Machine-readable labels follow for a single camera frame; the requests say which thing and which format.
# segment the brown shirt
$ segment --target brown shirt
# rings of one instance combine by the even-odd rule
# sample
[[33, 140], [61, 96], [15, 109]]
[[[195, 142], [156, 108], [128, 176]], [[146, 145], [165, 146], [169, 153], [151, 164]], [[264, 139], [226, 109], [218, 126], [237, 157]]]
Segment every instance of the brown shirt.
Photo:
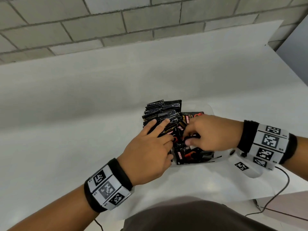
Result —
[[210, 201], [164, 205], [125, 220], [123, 231], [274, 231], [225, 205]]

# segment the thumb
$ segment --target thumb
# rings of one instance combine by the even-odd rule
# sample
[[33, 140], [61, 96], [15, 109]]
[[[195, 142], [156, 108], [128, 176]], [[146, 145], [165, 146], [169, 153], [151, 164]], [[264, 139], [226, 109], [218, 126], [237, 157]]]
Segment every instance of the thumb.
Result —
[[201, 148], [201, 140], [197, 138], [191, 138], [185, 141], [186, 146], [196, 146]]
[[172, 159], [173, 159], [172, 154], [167, 155], [167, 158], [166, 158], [166, 161], [165, 161], [165, 164], [164, 164], [164, 172], [170, 167]]

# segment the hand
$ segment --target hand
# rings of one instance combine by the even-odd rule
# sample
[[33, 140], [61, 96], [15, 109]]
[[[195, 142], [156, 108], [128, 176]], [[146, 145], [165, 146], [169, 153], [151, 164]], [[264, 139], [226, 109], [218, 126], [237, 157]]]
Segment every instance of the hand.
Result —
[[185, 141], [187, 146], [196, 146], [204, 151], [224, 151], [236, 148], [243, 133], [243, 122], [214, 115], [202, 115], [190, 120], [183, 136], [198, 133], [201, 138]]
[[165, 119], [148, 134], [156, 124], [155, 119], [150, 121], [117, 158], [133, 186], [159, 178], [171, 165], [173, 155], [168, 155], [168, 152], [173, 146], [173, 136], [157, 137], [169, 122]]

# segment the cable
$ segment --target cable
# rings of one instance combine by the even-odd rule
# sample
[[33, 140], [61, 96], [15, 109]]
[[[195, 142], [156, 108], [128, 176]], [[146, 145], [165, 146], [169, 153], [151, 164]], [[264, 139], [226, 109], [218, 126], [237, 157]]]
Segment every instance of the cable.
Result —
[[255, 213], [249, 213], [249, 214], [247, 214], [247, 215], [245, 215], [245, 216], [249, 216], [249, 215], [252, 215], [252, 214], [260, 214], [260, 213], [263, 213], [264, 210], [266, 209], [266, 207], [268, 206], [268, 204], [269, 204], [270, 202], [272, 202], [272, 201], [274, 200], [274, 198], [276, 198], [281, 192], [283, 192], [283, 191], [288, 187], [288, 185], [289, 185], [289, 183], [290, 183], [290, 177], [289, 177], [289, 175], [288, 175], [283, 169], [278, 168], [278, 167], [276, 167], [276, 166], [275, 166], [275, 168], [277, 168], [277, 169], [283, 171], [283, 172], [285, 173], [285, 175], [287, 175], [287, 178], [288, 178], [287, 184], [283, 187], [283, 189], [282, 189], [281, 191], [279, 191], [273, 198], [270, 199], [270, 201], [268, 201], [268, 202], [265, 204], [265, 206], [263, 207], [263, 210], [262, 210], [262, 211], [260, 211], [260, 212], [255, 212]]
[[102, 225], [96, 219], [94, 219], [94, 221], [98, 224], [98, 226], [102, 229], [102, 231], [104, 231]]

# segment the gray brick wall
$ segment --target gray brick wall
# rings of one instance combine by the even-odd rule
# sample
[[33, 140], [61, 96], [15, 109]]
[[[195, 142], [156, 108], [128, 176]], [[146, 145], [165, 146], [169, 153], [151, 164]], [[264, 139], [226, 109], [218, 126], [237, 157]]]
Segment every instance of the gray brick wall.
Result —
[[0, 0], [0, 65], [281, 19], [277, 49], [307, 12], [308, 0]]

